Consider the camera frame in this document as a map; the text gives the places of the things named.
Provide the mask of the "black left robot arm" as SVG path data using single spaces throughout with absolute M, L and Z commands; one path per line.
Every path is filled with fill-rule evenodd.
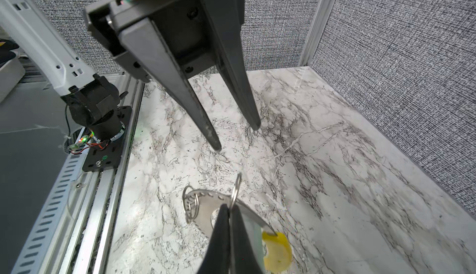
M 251 128 L 260 128 L 240 38 L 244 4 L 99 0 L 84 9 L 84 21 L 124 71 L 159 83 L 218 151 L 221 142 L 189 80 L 215 66 Z M 32 0 L 1 0 L 1 27 L 48 78 L 77 124 L 102 141 L 120 133 L 119 89 L 78 57 Z

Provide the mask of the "yellow capped key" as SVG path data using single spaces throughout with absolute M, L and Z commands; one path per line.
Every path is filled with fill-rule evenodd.
M 287 271 L 293 259 L 287 237 L 280 232 L 276 232 L 275 235 L 263 232 L 262 240 L 267 248 L 267 254 L 264 257 L 265 269 L 274 274 Z

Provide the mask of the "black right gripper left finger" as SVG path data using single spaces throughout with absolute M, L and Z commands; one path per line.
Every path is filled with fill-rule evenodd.
M 230 251 L 229 208 L 223 204 L 219 208 L 208 249 L 198 274 L 228 274 Z

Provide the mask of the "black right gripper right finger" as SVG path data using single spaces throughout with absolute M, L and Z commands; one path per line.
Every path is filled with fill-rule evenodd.
M 230 212 L 231 233 L 231 273 L 232 274 L 263 274 L 253 252 L 244 220 L 238 206 Z

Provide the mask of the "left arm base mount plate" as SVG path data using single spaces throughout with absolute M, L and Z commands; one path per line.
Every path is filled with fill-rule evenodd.
M 98 145 L 88 148 L 83 165 L 84 172 L 119 167 L 131 115 L 131 106 L 121 106 L 109 112 L 103 122 L 93 125 L 94 141 Z

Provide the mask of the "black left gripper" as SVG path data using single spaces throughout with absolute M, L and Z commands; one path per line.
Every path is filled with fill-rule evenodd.
M 215 66 L 252 130 L 260 129 L 242 51 L 244 14 L 245 0 L 99 0 L 84 9 L 84 20 L 124 71 L 145 83 L 152 76 L 219 151 L 187 78 Z

